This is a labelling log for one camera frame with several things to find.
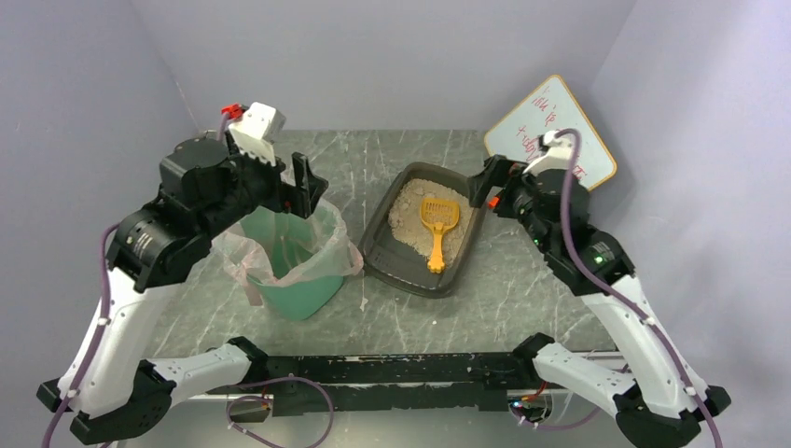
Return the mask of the yellow litter scoop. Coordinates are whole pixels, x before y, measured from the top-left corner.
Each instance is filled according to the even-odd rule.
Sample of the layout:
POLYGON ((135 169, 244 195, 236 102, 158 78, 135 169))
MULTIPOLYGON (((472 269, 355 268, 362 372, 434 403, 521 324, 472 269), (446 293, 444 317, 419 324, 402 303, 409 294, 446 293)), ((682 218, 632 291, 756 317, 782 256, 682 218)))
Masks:
POLYGON ((420 218, 433 239, 432 251, 427 261, 430 273, 444 271, 446 264, 443 258, 443 236, 457 226, 460 215, 460 205, 455 201, 433 197, 423 198, 420 218))

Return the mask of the dark grey litter tray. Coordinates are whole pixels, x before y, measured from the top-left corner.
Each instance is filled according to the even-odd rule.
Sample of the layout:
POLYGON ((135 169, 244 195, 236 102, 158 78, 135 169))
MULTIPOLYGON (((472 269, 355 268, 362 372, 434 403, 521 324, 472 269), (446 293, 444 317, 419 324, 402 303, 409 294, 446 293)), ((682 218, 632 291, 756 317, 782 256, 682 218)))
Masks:
POLYGON ((462 234, 457 257, 448 264, 443 273, 430 273, 427 259, 414 248, 398 242, 388 222, 389 212, 400 190, 414 178, 436 182, 464 197, 469 196, 465 175, 439 165, 413 162, 395 177, 383 195, 365 228, 358 248, 367 274, 413 295, 429 299, 445 298, 454 293, 465 272, 475 242, 479 238, 484 215, 479 208, 472 210, 468 228, 462 234))

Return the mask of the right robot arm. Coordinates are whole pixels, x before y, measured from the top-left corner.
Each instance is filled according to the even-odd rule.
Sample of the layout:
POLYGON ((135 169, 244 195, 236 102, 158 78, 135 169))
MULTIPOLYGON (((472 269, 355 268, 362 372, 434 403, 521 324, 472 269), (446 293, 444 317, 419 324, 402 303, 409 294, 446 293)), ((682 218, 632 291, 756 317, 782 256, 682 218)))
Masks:
POLYGON ((467 180, 473 207, 517 220, 545 263, 603 324, 626 363, 613 371, 537 333, 514 357, 612 416, 636 447, 684 447, 731 403, 683 360, 656 318, 630 258, 590 223, 589 191, 563 168, 533 174, 523 162, 492 156, 467 180))

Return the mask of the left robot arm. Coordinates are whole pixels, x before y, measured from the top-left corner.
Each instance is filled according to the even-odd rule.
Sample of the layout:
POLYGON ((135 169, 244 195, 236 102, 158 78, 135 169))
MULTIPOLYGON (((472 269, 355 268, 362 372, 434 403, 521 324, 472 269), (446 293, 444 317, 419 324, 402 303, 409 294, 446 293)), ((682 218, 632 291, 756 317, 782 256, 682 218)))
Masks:
POLYGON ((295 180, 287 183, 282 161, 266 161, 230 137, 184 141, 160 162, 156 198, 104 232, 91 327, 68 371, 36 393, 55 419, 74 413, 70 429, 81 443, 134 439, 186 399, 271 380, 268 355, 244 337, 193 357, 143 353, 217 236, 260 207, 301 218, 314 212, 328 184, 305 155, 294 153, 291 165, 295 180))

